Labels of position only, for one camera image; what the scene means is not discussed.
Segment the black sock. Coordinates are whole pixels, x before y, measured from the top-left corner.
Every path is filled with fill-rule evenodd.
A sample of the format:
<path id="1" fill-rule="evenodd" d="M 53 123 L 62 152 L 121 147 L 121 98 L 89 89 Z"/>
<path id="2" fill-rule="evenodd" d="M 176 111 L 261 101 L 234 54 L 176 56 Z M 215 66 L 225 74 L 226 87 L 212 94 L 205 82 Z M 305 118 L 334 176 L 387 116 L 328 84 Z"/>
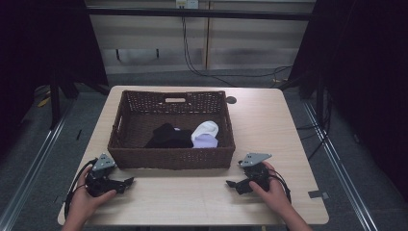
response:
<path id="1" fill-rule="evenodd" d="M 191 130 L 175 128 L 165 123 L 153 131 L 153 136 L 145 148 L 192 148 Z"/>

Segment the brown wicker basket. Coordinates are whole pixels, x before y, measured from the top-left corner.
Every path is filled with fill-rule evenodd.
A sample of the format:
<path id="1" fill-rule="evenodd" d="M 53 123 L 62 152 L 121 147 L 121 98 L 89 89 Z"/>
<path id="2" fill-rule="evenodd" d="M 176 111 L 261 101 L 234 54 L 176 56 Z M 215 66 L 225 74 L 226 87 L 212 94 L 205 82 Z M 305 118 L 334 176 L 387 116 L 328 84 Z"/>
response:
<path id="1" fill-rule="evenodd" d="M 165 123 L 191 130 L 204 121 L 218 125 L 216 148 L 145 148 L 153 131 Z M 121 94 L 108 150 L 120 168 L 228 168 L 235 151 L 226 95 L 219 91 Z"/>

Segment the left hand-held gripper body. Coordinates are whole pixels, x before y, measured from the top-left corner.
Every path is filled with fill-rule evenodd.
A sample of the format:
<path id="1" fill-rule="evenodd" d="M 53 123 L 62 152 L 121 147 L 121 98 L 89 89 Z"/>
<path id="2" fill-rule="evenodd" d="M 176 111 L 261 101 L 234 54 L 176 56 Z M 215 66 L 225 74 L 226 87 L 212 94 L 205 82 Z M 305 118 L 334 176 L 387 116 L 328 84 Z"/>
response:
<path id="1" fill-rule="evenodd" d="M 109 174 L 114 169 L 115 162 L 105 153 L 102 153 L 86 176 L 86 186 L 91 196 L 97 197 L 110 190 L 119 192 L 121 183 L 109 178 Z"/>

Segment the metal floor rail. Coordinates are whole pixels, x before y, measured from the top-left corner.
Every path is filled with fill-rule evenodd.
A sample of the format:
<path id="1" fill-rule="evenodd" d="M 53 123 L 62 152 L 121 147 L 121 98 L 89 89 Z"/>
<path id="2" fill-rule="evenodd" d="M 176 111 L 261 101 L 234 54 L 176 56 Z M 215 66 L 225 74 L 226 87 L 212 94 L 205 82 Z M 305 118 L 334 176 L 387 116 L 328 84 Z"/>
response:
<path id="1" fill-rule="evenodd" d="M 6 206 L 4 213 L 0 216 L 0 231 L 12 231 L 15 221 L 28 198 L 35 181 L 38 179 L 38 173 L 41 171 L 47 158 L 49 157 L 56 140 L 64 128 L 66 118 L 71 113 L 74 104 L 74 99 L 67 101 L 67 106 L 64 109 L 61 118 L 54 125 L 54 127 L 48 131 L 44 142 L 36 154 L 36 158 L 30 163 L 23 179 L 15 185 L 14 195 Z"/>
<path id="2" fill-rule="evenodd" d="M 336 172 L 339 181 L 344 189 L 344 192 L 357 216 L 363 229 L 365 231 L 379 231 L 374 219 L 370 213 L 362 196 L 357 191 L 353 181 L 351 180 L 347 170 L 342 163 L 342 160 L 333 144 L 330 140 L 328 133 L 319 125 L 318 117 L 313 105 L 310 102 L 304 103 L 305 111 L 312 122 L 314 130 L 319 137 L 320 143 L 326 153 L 332 168 Z"/>

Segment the person's right hand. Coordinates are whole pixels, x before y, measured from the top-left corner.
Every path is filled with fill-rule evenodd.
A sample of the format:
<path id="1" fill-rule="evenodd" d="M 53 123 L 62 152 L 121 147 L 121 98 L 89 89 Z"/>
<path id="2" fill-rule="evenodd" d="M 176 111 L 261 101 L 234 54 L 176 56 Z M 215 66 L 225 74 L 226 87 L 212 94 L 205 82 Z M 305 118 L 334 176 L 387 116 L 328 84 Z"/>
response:
<path id="1" fill-rule="evenodd" d="M 256 182 L 250 181 L 249 186 L 256 194 L 258 194 L 267 206 L 280 217 L 283 217 L 291 208 L 291 202 L 286 197 L 285 191 L 281 183 L 276 177 L 274 167 L 268 163 L 263 162 L 263 166 L 268 169 L 268 183 L 269 190 L 266 192 Z"/>

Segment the white sock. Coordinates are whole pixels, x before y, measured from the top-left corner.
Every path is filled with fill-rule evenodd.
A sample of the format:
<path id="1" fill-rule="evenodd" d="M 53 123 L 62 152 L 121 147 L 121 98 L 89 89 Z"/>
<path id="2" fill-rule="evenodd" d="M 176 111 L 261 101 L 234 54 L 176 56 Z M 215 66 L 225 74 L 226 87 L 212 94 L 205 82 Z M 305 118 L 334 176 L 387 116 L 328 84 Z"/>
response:
<path id="1" fill-rule="evenodd" d="M 217 133 L 218 125 L 214 121 L 207 120 L 196 127 L 196 129 L 191 134 L 191 140 L 194 141 L 201 135 L 210 135 L 215 138 L 217 136 Z"/>

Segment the dark curtain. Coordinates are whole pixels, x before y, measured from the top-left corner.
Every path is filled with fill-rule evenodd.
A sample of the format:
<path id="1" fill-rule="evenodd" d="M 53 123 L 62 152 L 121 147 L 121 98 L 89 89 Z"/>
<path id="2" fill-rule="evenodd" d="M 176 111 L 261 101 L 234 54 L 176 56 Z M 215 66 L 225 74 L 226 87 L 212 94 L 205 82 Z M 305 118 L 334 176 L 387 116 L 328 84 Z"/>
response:
<path id="1" fill-rule="evenodd" d="M 77 96 L 108 84 L 85 0 L 0 0 L 0 157 L 41 86 Z"/>
<path id="2" fill-rule="evenodd" d="M 408 202 L 408 0 L 316 0 L 290 79 L 324 84 Z"/>

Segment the person's left hand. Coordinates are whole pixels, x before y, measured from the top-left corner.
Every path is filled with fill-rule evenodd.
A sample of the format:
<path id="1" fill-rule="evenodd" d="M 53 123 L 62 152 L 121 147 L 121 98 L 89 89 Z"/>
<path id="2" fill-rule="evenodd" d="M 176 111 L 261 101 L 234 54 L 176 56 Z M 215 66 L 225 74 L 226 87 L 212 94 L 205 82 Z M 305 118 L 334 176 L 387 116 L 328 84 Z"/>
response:
<path id="1" fill-rule="evenodd" d="M 66 223 L 70 221 L 85 223 L 99 206 L 114 198 L 116 195 L 116 190 L 110 190 L 96 197 L 91 196 L 86 187 L 86 176 L 90 170 L 91 167 L 87 167 L 79 176 L 65 221 Z"/>

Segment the lavender sock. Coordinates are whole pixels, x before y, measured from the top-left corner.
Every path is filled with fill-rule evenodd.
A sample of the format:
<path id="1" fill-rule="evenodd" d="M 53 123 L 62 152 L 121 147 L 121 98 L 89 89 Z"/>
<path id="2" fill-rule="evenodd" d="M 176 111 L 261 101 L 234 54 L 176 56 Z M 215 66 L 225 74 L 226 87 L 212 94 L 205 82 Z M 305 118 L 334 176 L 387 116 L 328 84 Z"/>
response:
<path id="1" fill-rule="evenodd" d="M 218 140 L 212 135 L 202 134 L 197 136 L 192 144 L 194 148 L 216 148 Z"/>

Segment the grey tape piece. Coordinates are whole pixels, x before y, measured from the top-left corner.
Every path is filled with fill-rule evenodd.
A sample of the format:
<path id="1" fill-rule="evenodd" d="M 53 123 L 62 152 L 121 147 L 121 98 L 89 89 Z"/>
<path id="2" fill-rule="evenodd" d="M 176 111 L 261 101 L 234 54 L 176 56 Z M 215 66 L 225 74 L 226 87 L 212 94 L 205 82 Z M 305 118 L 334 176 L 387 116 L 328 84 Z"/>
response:
<path id="1" fill-rule="evenodd" d="M 312 199 L 313 198 L 322 198 L 324 200 L 324 199 L 329 198 L 329 195 L 328 195 L 327 192 L 311 191 L 311 192 L 308 192 L 308 194 L 309 194 L 309 197 L 312 198 Z"/>

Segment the white wall socket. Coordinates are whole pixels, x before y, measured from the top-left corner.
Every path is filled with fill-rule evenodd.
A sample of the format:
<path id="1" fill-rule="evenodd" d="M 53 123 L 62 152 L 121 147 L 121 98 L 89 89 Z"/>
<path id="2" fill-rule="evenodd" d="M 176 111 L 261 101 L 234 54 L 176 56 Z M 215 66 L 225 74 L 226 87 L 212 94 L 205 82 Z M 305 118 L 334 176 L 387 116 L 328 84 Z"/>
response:
<path id="1" fill-rule="evenodd" d="M 177 9 L 190 9 L 190 10 L 199 9 L 198 0 L 175 0 L 175 5 Z"/>

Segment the black metal stand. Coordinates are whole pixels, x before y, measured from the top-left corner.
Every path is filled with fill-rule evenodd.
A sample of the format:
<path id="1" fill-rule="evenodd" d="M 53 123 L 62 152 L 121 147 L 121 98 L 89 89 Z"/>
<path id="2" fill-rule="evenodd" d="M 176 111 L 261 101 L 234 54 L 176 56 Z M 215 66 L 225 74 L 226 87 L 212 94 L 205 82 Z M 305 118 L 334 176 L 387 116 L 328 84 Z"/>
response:
<path id="1" fill-rule="evenodd" d="M 56 74 L 53 74 L 50 77 L 50 99 L 52 109 L 51 130 L 57 126 L 62 117 L 60 91 L 62 91 L 68 99 L 75 99 L 79 94 L 73 81 L 66 79 L 65 77 L 58 77 Z"/>
<path id="2" fill-rule="evenodd" d="M 280 90 L 286 90 L 300 86 L 299 95 L 306 99 L 309 98 L 313 92 L 316 93 L 316 116 L 318 125 L 322 126 L 324 122 L 323 117 L 323 97 L 324 97 L 324 84 L 323 78 L 320 74 L 313 73 L 312 71 L 306 71 L 296 78 L 291 78 L 278 88 Z"/>

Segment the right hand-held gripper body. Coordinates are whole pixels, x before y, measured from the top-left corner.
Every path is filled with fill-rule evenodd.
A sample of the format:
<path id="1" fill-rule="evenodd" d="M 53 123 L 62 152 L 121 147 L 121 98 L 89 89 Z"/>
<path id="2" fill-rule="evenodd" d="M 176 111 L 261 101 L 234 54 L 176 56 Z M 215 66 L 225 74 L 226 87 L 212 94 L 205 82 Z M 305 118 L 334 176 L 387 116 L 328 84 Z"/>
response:
<path id="1" fill-rule="evenodd" d="M 268 169 L 263 166 L 263 161 L 271 157 L 271 154 L 265 153 L 247 153 L 243 160 L 239 161 L 240 167 L 249 182 L 256 182 L 266 192 L 269 190 Z"/>

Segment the black horizontal rail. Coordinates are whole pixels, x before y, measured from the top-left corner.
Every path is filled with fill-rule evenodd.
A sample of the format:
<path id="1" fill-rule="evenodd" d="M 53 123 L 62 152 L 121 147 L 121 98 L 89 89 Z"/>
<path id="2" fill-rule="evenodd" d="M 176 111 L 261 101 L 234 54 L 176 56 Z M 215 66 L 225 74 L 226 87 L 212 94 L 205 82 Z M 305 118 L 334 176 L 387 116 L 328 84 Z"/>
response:
<path id="1" fill-rule="evenodd" d="M 189 10 L 189 9 L 107 8 L 94 6 L 87 7 L 87 13 L 97 15 L 174 16 L 174 17 L 269 19 L 269 20 L 294 20 L 294 21 L 309 21 L 315 17 L 311 13 L 270 13 L 270 12 L 243 12 L 243 11 Z"/>

